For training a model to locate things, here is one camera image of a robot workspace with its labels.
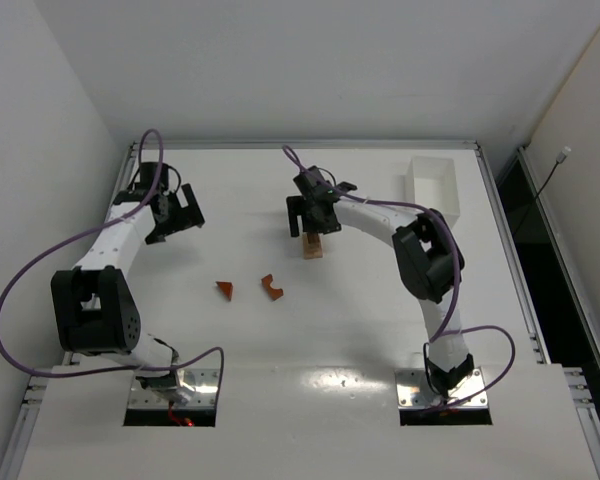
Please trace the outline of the metal base plate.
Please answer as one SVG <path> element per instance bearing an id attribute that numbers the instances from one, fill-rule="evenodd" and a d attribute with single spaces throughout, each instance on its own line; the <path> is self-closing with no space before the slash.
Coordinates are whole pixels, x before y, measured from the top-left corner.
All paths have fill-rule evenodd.
<path id="1" fill-rule="evenodd" d="M 482 371 L 474 369 L 458 385 L 448 391 L 448 397 L 435 393 L 426 380 L 423 369 L 400 369 L 395 371 L 398 408 L 401 412 L 419 412 L 450 407 L 460 410 L 487 410 L 489 401 L 484 391 Z"/>
<path id="2" fill-rule="evenodd" d="M 133 378 L 127 407 L 132 410 L 213 409 L 220 380 L 217 369 L 182 369 L 162 377 Z"/>

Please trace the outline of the red-brown triangle block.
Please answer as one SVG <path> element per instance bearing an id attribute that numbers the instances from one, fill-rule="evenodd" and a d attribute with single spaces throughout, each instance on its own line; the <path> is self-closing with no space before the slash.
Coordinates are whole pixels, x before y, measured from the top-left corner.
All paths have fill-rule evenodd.
<path id="1" fill-rule="evenodd" d="M 234 286 L 232 282 L 228 281 L 217 281 L 216 286 L 219 291 L 223 294 L 225 299 L 230 302 L 233 297 Z"/>

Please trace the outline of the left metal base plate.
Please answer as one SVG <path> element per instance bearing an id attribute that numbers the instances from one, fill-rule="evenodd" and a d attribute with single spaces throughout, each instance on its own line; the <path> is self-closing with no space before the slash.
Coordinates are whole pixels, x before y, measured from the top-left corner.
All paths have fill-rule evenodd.
<path id="1" fill-rule="evenodd" d="M 162 377 L 133 378 L 127 407 L 132 410 L 213 409 L 220 380 L 217 369 L 182 369 Z"/>

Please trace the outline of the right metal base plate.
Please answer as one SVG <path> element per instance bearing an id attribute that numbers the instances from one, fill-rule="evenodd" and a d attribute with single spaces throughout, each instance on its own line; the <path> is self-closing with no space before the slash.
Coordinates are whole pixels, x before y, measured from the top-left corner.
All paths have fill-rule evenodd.
<path id="1" fill-rule="evenodd" d="M 484 391 L 482 371 L 474 369 L 458 385 L 448 391 L 448 397 L 435 393 L 426 380 L 423 369 L 400 369 L 395 371 L 398 408 L 401 412 L 419 412 L 450 407 L 460 410 L 487 410 L 489 401 Z"/>

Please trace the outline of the white plastic box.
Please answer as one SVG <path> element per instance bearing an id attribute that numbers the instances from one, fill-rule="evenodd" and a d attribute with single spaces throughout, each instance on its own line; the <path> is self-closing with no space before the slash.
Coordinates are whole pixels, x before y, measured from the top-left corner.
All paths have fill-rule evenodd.
<path id="1" fill-rule="evenodd" d="M 450 229 L 461 215 L 454 161 L 414 156 L 404 177 L 405 200 L 440 212 Z"/>

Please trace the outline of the red-brown arch block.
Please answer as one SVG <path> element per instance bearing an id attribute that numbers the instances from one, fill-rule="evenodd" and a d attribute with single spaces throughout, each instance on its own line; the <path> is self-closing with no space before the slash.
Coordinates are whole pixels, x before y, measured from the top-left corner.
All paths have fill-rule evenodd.
<path id="1" fill-rule="evenodd" d="M 284 296 L 284 290 L 278 288 L 274 283 L 272 274 L 267 274 L 261 278 L 261 285 L 271 301 L 276 301 Z"/>

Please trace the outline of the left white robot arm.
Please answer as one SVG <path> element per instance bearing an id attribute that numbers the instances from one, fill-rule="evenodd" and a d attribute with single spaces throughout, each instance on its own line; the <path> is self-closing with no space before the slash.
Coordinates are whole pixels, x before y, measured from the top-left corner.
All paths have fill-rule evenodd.
<path id="1" fill-rule="evenodd" d="M 174 171 L 156 162 L 140 165 L 114 198 L 110 216 L 116 225 L 101 231 L 72 269 L 53 275 L 51 293 L 65 351 L 131 366 L 143 389 L 183 403 L 195 388 L 186 383 L 184 370 L 174 367 L 178 352 L 143 330 L 126 279 L 143 246 L 205 223 L 191 186 L 170 185 Z"/>

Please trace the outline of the light wood numbered plank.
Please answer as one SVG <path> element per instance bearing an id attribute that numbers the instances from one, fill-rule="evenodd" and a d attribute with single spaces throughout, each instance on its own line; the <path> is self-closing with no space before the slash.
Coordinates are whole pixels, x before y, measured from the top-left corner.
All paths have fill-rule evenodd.
<path id="1" fill-rule="evenodd" d="M 303 258 L 305 260 L 319 259 L 323 257 L 323 249 L 318 245 L 304 245 Z"/>

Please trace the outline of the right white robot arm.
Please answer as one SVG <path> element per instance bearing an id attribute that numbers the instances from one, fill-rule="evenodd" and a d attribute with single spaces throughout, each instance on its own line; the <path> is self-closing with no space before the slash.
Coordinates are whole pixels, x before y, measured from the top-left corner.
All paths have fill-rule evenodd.
<path id="1" fill-rule="evenodd" d="M 456 285 L 464 258 L 450 237 L 446 221 L 433 211 L 415 214 L 406 209 L 359 202 L 345 196 L 356 186 L 333 187 L 316 166 L 298 174 L 296 196 L 286 199 L 290 234 L 331 234 L 344 226 L 358 229 L 391 247 L 406 290 L 418 301 L 429 337 L 426 371 L 432 390 L 442 397 L 474 368 L 464 340 Z"/>

